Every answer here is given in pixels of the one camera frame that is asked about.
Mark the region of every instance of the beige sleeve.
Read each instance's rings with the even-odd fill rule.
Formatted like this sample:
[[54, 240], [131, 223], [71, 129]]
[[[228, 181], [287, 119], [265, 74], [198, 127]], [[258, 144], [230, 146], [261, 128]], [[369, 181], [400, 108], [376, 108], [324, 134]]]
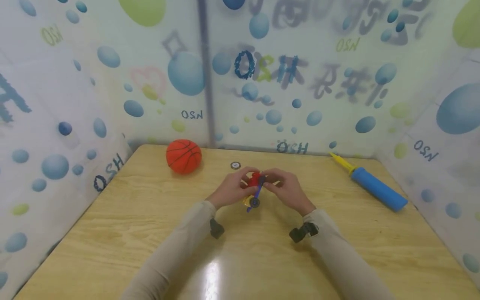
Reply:
[[216, 209], [208, 201], [196, 203], [182, 222], [160, 244], [124, 291], [122, 300], [159, 300], [175, 270], [210, 233]]
[[340, 234], [333, 220], [323, 210], [314, 210], [303, 222], [314, 223], [318, 234], [311, 237], [343, 296], [348, 300], [395, 299], [375, 271]]

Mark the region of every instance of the small toy wheel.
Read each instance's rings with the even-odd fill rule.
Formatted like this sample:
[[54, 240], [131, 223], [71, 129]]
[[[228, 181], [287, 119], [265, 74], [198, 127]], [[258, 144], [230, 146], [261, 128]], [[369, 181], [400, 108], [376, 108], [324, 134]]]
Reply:
[[250, 199], [250, 206], [253, 207], [253, 208], [259, 207], [260, 206], [260, 200], [258, 200], [258, 198], [253, 197], [252, 199]]

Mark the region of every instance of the hand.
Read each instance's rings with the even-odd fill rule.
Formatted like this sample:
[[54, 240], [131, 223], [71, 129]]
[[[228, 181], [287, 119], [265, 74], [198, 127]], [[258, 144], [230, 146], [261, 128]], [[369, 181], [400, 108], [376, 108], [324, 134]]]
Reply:
[[296, 210], [302, 217], [316, 209], [303, 192], [297, 176], [277, 168], [262, 172], [266, 175], [264, 187], [274, 193], [283, 204]]
[[218, 210], [223, 206], [234, 204], [247, 196], [255, 194], [258, 187], [247, 187], [247, 183], [250, 180], [247, 174], [250, 172], [260, 171], [253, 167], [244, 167], [235, 173], [226, 175], [215, 192], [208, 196], [207, 201], [210, 201]]

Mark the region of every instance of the blue bubble print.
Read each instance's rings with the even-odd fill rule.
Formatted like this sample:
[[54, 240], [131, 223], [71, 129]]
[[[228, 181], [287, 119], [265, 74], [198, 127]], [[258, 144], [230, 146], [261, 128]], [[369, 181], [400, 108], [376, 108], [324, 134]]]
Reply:
[[72, 10], [67, 10], [67, 12], [65, 13], [65, 15], [67, 16], [67, 19], [72, 22], [73, 24], [77, 24], [78, 22], [80, 22], [80, 17], [78, 16], [78, 14]]
[[123, 109], [132, 117], [141, 117], [144, 115], [144, 108], [135, 100], [127, 100], [123, 103]]
[[230, 71], [232, 60], [230, 55], [225, 52], [219, 52], [213, 57], [212, 67], [218, 75], [225, 75]]
[[480, 84], [466, 84], [451, 92], [437, 111], [437, 125], [449, 134], [464, 134], [480, 126]]
[[263, 12], [259, 13], [256, 16], [253, 16], [250, 19], [249, 29], [250, 34], [257, 39], [264, 38], [270, 27], [270, 21], [268, 17]]
[[254, 101], [258, 96], [257, 86], [251, 82], [244, 84], [241, 88], [241, 95], [249, 101]]
[[387, 84], [395, 78], [396, 66], [391, 62], [381, 66], [375, 74], [375, 82], [378, 84]]
[[271, 109], [265, 115], [265, 120], [270, 125], [277, 125], [282, 121], [282, 113], [276, 109]]
[[27, 236], [23, 232], [16, 232], [12, 234], [5, 243], [5, 250], [7, 252], [17, 252], [25, 248], [27, 245]]
[[188, 52], [179, 52], [168, 63], [168, 78], [180, 93], [195, 96], [205, 88], [202, 63]]
[[322, 113], [318, 110], [314, 110], [311, 113], [308, 114], [307, 116], [307, 125], [308, 126], [315, 126], [320, 123], [322, 120]]
[[27, 162], [28, 158], [29, 154], [26, 150], [17, 149], [12, 152], [12, 159], [16, 163], [22, 164], [24, 162]]
[[72, 133], [72, 126], [68, 122], [60, 122], [59, 123], [59, 132], [61, 135], [69, 135]]
[[364, 117], [357, 122], [357, 125], [355, 126], [355, 130], [358, 133], [367, 133], [375, 127], [376, 123], [377, 121], [375, 120], [374, 117], [371, 117], [371, 116]]
[[48, 179], [58, 180], [67, 175], [68, 160], [60, 154], [51, 154], [42, 161], [42, 172]]
[[35, 192], [41, 192], [47, 187], [47, 182], [45, 179], [38, 178], [32, 182], [32, 190]]
[[244, 5], [245, 0], [223, 0], [223, 3], [231, 10], [237, 10]]
[[35, 6], [33, 6], [33, 4], [29, 0], [19, 0], [18, 2], [20, 3], [20, 7], [26, 14], [32, 17], [36, 16]]

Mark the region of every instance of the toy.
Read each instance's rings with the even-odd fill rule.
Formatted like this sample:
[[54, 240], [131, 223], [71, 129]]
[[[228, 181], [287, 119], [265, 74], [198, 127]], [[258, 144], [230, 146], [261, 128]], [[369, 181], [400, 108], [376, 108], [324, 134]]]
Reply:
[[175, 173], [189, 174], [202, 161], [200, 147], [190, 140], [175, 140], [167, 147], [167, 164]]
[[265, 182], [266, 177], [261, 175], [258, 172], [252, 174], [252, 178], [247, 183], [247, 186], [258, 186], [258, 190], [255, 195], [250, 195], [243, 199], [243, 204], [248, 206], [247, 213], [251, 211], [252, 208], [257, 208], [260, 206], [260, 200], [258, 199], [258, 195], [260, 194], [260, 190]]
[[367, 172], [362, 167], [352, 166], [346, 160], [338, 155], [330, 153], [333, 159], [348, 170], [348, 175], [357, 182], [361, 187], [369, 191], [378, 200], [383, 202], [386, 206], [394, 212], [400, 211], [408, 200], [402, 197], [399, 193], [392, 190], [389, 186], [378, 180], [374, 175]]

